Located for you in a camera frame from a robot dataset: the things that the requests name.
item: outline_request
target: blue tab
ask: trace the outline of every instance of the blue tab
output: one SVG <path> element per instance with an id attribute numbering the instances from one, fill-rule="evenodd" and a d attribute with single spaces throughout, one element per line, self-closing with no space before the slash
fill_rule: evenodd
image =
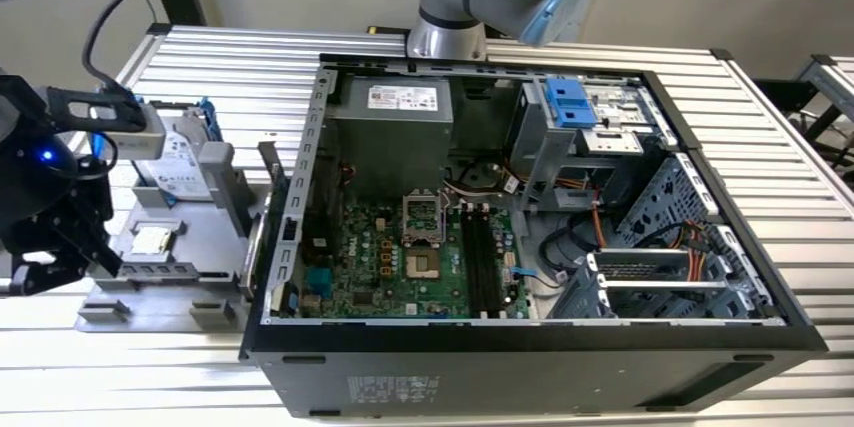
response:
<path id="1" fill-rule="evenodd" d="M 599 119 L 587 101 L 582 83 L 575 79 L 546 79 L 546 100 L 553 107 L 555 125 L 563 128 L 589 129 Z"/>

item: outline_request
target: power supply label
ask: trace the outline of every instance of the power supply label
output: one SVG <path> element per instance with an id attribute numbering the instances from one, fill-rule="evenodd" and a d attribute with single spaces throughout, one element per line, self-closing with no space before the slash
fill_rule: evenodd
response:
<path id="1" fill-rule="evenodd" d="M 350 401 L 354 404 L 433 403 L 441 376 L 353 376 Z"/>
<path id="2" fill-rule="evenodd" d="M 435 87 L 402 87 L 375 85 L 369 91 L 369 109 L 439 110 L 439 96 Z"/>

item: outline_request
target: chip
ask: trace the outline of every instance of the chip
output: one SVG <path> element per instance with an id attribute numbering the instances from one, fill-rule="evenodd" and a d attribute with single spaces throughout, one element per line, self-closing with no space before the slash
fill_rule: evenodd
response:
<path id="1" fill-rule="evenodd" d="M 353 305 L 374 305 L 374 292 L 354 292 Z"/>

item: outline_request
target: aluminum profile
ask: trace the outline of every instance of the aluminum profile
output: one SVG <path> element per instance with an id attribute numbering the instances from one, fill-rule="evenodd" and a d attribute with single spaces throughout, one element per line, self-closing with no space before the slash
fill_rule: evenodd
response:
<path id="1" fill-rule="evenodd" d="M 122 80 L 151 99 L 196 100 L 199 95 L 209 95 L 226 115 L 222 122 L 226 140 L 251 152 L 258 139 L 273 138 L 281 154 L 289 158 L 291 147 L 299 142 L 299 134 L 294 132 L 299 132 L 297 125 L 307 108 L 306 92 L 319 52 L 397 56 L 403 53 L 403 39 L 175 27 L 168 35 L 146 38 Z M 854 269 L 840 268 L 844 267 L 840 263 L 829 264 L 828 258 L 821 265 L 804 263 L 802 254 L 793 253 L 801 246 L 810 246 L 809 249 L 820 251 L 816 255 L 822 255 L 822 247 L 838 251 L 837 246 L 852 244 L 850 205 L 840 200 L 826 174 L 805 158 L 792 135 L 768 114 L 768 107 L 748 90 L 745 79 L 705 50 L 561 43 L 531 49 L 510 41 L 491 41 L 489 53 L 497 62 L 653 70 L 680 108 L 690 106 L 686 113 L 700 108 L 702 111 L 692 113 L 717 115 L 714 105 L 720 105 L 722 115 L 737 115 L 736 108 L 754 116 L 756 108 L 770 119 L 769 129 L 697 127 L 696 133 L 705 150 L 745 148 L 745 152 L 752 152 L 749 148 L 760 148 L 753 152 L 762 152 L 761 148 L 770 146 L 774 152 L 804 159 L 809 167 L 809 178 L 788 179 L 750 177 L 745 174 L 750 170 L 732 169 L 742 176 L 724 175 L 728 187 L 754 189 L 732 191 L 737 200 L 769 198 L 762 191 L 780 189 L 809 191 L 838 203 L 838 208 L 830 210 L 836 215 L 832 219 L 808 217 L 809 211 L 802 209 L 742 209 L 766 250 L 780 256 L 778 267 L 830 353 L 696 414 L 613 415 L 597 419 L 550 415 L 418 418 L 397 419 L 395 424 L 551 426 L 593 422 L 629 426 L 653 422 L 697 423 L 705 427 L 853 424 Z M 854 59 L 848 63 L 854 71 Z M 684 92 L 690 99 L 680 97 Z M 742 93 L 750 100 L 744 100 Z M 265 116 L 281 120 L 269 127 L 247 122 L 246 117 L 253 116 L 263 121 L 273 120 Z M 253 162 L 253 155 L 245 155 L 246 162 Z M 251 174 L 265 180 L 261 171 L 253 170 Z M 122 186 L 130 186 L 132 178 L 132 170 L 112 172 L 115 195 L 122 195 Z M 74 331 L 76 311 L 90 288 L 87 280 L 35 298 L 0 302 L 0 345 L 6 359 L 0 382 L 14 386 L 0 400 L 4 425 L 51 422 L 100 425 L 143 422 L 142 419 L 150 425 L 172 425 L 182 415 L 211 425 L 242 423 L 250 418 L 254 422 L 282 425 L 295 422 L 262 372 L 238 363 L 239 335 L 88 335 Z M 51 345 L 63 348 L 46 355 L 44 348 Z M 390 425 L 387 420 L 367 422 Z"/>

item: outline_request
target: blue connector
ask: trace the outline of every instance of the blue connector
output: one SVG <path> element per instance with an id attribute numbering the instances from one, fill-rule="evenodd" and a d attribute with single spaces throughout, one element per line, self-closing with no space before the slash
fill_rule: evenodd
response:
<path id="1" fill-rule="evenodd" d="M 333 298 L 333 269 L 315 267 L 309 270 L 309 290 L 325 299 Z"/>
<path id="2" fill-rule="evenodd" d="M 599 123 L 578 80 L 546 79 L 546 100 L 555 110 L 558 127 L 589 129 Z"/>

